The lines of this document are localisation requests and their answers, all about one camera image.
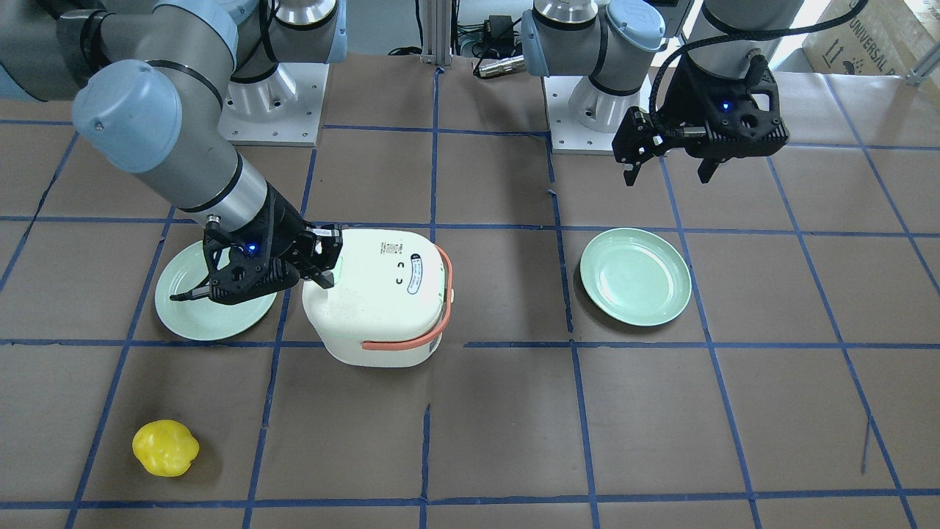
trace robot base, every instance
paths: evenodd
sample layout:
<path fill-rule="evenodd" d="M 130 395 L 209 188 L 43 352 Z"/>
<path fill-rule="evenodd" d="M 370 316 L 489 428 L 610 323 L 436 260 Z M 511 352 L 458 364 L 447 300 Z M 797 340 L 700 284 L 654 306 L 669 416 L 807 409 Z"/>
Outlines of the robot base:
<path fill-rule="evenodd" d="M 548 111 L 548 124 L 552 131 L 552 151 L 559 154 L 613 154 L 611 143 L 616 129 L 603 133 L 588 129 L 572 114 L 568 101 L 582 77 L 555 76 L 544 77 L 545 108 Z M 636 94 L 627 96 L 626 110 L 632 105 L 646 109 L 650 99 L 650 79 L 643 80 L 643 87 Z"/>
<path fill-rule="evenodd" d="M 319 63 L 281 63 L 281 68 L 296 83 L 296 101 L 285 103 L 269 116 L 256 118 L 226 107 L 219 120 L 222 137 L 234 145 L 317 146 L 330 67 Z"/>

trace plate rim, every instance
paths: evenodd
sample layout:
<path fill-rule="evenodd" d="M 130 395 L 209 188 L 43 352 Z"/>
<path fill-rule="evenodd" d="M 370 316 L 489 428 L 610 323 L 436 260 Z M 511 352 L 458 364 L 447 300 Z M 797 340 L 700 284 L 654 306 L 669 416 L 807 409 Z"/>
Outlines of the plate rim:
<path fill-rule="evenodd" d="M 587 280 L 585 279 L 585 275 L 586 275 L 586 272 L 585 272 L 585 268 L 586 268 L 586 266 L 585 266 L 585 256 L 588 255 L 588 253 L 591 251 L 592 248 L 597 248 L 598 245 L 601 244 L 601 243 L 598 242 L 598 241 L 599 241 L 602 237 L 609 236 L 609 235 L 614 234 L 614 233 L 624 233 L 624 234 L 626 234 L 626 233 L 641 233 L 641 234 L 643 234 L 644 236 L 651 236 L 653 239 L 658 240 L 658 241 L 663 245 L 664 248 L 667 248 L 666 251 L 669 252 L 672 257 L 676 258 L 676 259 L 678 260 L 678 263 L 681 263 L 681 270 L 682 270 L 684 273 L 681 274 L 681 278 L 680 278 L 680 279 L 681 279 L 682 281 L 685 281 L 685 282 L 688 284 L 688 296 L 686 296 L 685 300 L 684 300 L 682 303 L 679 304 L 679 308 L 678 308 L 678 310 L 675 311 L 675 313 L 668 313 L 668 314 L 667 314 L 667 317 L 666 317 L 665 319 L 659 318 L 659 319 L 651 320 L 653 323 L 648 323 L 648 322 L 636 323 L 635 321 L 631 321 L 630 318 L 624 317 L 624 316 L 622 316 L 622 315 L 620 315 L 620 314 L 617 314 L 617 313 L 615 313 L 614 311 L 612 311 L 612 310 L 608 307 L 609 304 L 606 303 L 606 302 L 603 300 L 603 297 L 602 297 L 602 296 L 600 296 L 600 293 L 599 293 L 599 291 L 598 291 L 596 285 L 593 284 L 594 281 L 587 281 Z M 669 241 L 666 241 L 663 237 L 657 235 L 656 233 L 648 232 L 648 231 L 646 231 L 646 230 L 641 230 L 641 229 L 639 229 L 639 228 L 627 228 L 627 227 L 624 227 L 624 228 L 613 228 L 613 229 L 611 229 L 611 230 L 606 230 L 606 231 L 604 231 L 604 232 L 600 232 L 600 233 L 598 233 L 597 235 L 595 235 L 593 238 L 591 238 L 590 242 L 587 243 L 587 246 L 585 246 L 584 251 L 581 252 L 581 260 L 580 260 L 580 262 L 578 263 L 578 270 L 581 272 L 581 283 L 582 283 L 582 285 L 584 285 L 584 287 L 585 287 L 585 291 L 587 292 L 587 296 L 590 298 L 591 301 L 594 302 L 594 305 L 595 305 L 595 306 L 597 306 L 597 307 L 598 307 L 599 309 L 601 309 L 605 314 L 607 314 L 608 316 L 610 316 L 610 317 L 616 319 L 617 321 L 620 321 L 620 322 L 622 322 L 622 323 L 626 323 L 626 324 L 629 324 L 629 325 L 633 325 L 633 326 L 636 326 L 636 327 L 656 327 L 656 326 L 660 326 L 660 325 L 669 323 L 670 321 L 672 321 L 672 320 L 676 319 L 677 317 L 679 317 L 679 315 L 682 314 L 682 312 L 685 311 L 685 309 L 686 309 L 686 308 L 688 307 L 688 305 L 689 305 L 689 301 L 690 301 L 691 298 L 692 298 L 692 272 L 689 270 L 689 264 L 688 264 L 687 262 L 685 262 L 685 259 L 682 257 L 682 254 L 681 254 L 675 247 L 673 247 L 673 246 L 669 243 Z"/>
<path fill-rule="evenodd" d="M 236 330 L 235 332 L 232 332 L 232 333 L 228 333 L 228 331 L 226 331 L 219 335 L 199 335 L 199 334 L 188 332 L 185 330 L 180 331 L 179 327 L 175 325 L 170 325 L 169 323 L 166 322 L 167 318 L 165 318 L 165 315 L 164 315 L 164 311 L 166 309 L 162 307 L 168 307 L 169 306 L 168 303 L 171 303 L 170 301 L 165 299 L 165 297 L 168 297 L 169 294 L 177 294 L 177 293 L 169 292 L 170 285 L 173 283 L 173 278 L 177 277 L 177 274 L 172 274 L 172 277 L 171 277 L 171 276 L 167 276 L 165 273 L 167 269 L 170 269 L 174 261 L 180 258 L 182 259 L 187 258 L 185 254 L 187 254 L 188 252 L 194 251 L 196 247 L 202 248 L 202 241 L 196 241 L 193 244 L 187 246 L 186 248 L 180 250 L 180 252 L 174 255 L 173 259 L 170 259 L 170 261 L 166 264 L 166 266 L 164 266 L 164 269 L 160 272 L 160 275 L 157 278 L 157 284 L 153 288 L 153 304 L 157 311 L 157 317 L 160 319 L 161 323 L 163 323 L 164 327 L 169 329 L 170 332 L 173 332 L 177 336 L 180 336 L 187 340 L 194 340 L 196 342 L 214 342 L 218 340 L 225 340 L 226 338 L 231 338 L 232 336 L 235 336 L 236 334 L 239 334 L 241 332 L 245 332 L 246 330 L 255 326 L 255 324 L 258 321 L 260 321 L 261 318 L 267 315 L 268 311 L 271 310 L 271 307 L 274 305 L 274 299 L 277 297 L 277 293 L 271 293 L 267 296 L 257 297 L 255 299 L 249 299 L 247 301 L 244 301 L 243 303 L 239 303 L 239 305 L 243 305 L 244 303 L 257 304 L 259 308 L 259 315 L 257 318 L 254 318 L 253 316 L 246 318 L 244 320 L 246 322 L 246 325 L 243 327 L 243 329 Z M 186 301 L 173 301 L 172 303 L 186 303 Z M 242 327 L 241 325 L 235 326 L 234 329 L 238 329 L 241 327 Z"/>

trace round plate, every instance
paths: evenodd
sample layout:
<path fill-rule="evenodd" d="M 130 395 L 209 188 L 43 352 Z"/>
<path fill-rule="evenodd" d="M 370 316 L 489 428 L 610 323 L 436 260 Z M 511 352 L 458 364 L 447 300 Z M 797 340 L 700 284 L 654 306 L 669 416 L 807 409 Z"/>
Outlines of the round plate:
<path fill-rule="evenodd" d="M 662 325 L 689 303 L 692 278 L 675 248 L 634 228 L 603 232 L 581 255 L 581 281 L 602 311 L 631 325 Z"/>
<path fill-rule="evenodd" d="M 227 251 L 219 265 L 227 264 Z M 154 303 L 164 325 L 189 340 L 212 341 L 234 336 L 255 325 L 271 309 L 277 294 L 249 299 L 238 305 L 222 305 L 207 297 L 194 301 L 170 301 L 170 295 L 186 292 L 205 279 L 202 242 L 174 257 L 157 280 Z"/>

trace qr code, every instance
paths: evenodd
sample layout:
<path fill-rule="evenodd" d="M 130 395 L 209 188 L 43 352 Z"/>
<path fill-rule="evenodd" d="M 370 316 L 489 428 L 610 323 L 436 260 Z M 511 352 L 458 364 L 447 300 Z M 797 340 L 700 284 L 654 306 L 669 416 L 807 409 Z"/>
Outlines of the qr code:
<path fill-rule="evenodd" d="M 382 253 L 401 253 L 402 244 L 382 243 Z"/>

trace white container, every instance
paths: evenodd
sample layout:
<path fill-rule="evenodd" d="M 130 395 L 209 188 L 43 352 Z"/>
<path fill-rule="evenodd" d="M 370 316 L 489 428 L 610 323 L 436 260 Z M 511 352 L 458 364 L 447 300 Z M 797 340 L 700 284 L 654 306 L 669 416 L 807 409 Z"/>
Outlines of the white container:
<path fill-rule="evenodd" d="M 453 271 L 443 250 L 411 232 L 344 230 L 336 286 L 304 284 L 306 317 L 338 360 L 410 367 L 450 320 Z"/>

